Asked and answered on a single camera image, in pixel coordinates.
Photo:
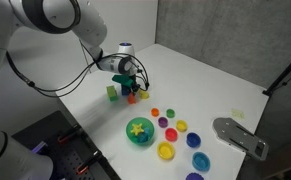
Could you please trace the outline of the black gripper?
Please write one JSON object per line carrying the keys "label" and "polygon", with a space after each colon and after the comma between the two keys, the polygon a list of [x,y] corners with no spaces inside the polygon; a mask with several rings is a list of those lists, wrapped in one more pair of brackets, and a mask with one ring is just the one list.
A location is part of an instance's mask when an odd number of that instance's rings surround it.
{"label": "black gripper", "polygon": [[137,93],[139,89],[140,89],[140,85],[136,81],[133,81],[130,87],[131,92]]}

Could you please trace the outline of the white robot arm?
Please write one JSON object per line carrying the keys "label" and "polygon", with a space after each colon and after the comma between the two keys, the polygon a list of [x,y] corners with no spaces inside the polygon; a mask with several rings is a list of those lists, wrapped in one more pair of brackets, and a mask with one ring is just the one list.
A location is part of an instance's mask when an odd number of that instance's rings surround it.
{"label": "white robot arm", "polygon": [[[71,31],[99,69],[128,77],[138,72],[130,43],[121,43],[115,54],[103,53],[100,44],[107,27],[89,0],[0,0],[0,68],[10,58],[12,35],[22,26],[49,34]],[[49,180],[53,168],[50,157],[32,152],[0,130],[0,180]]]}

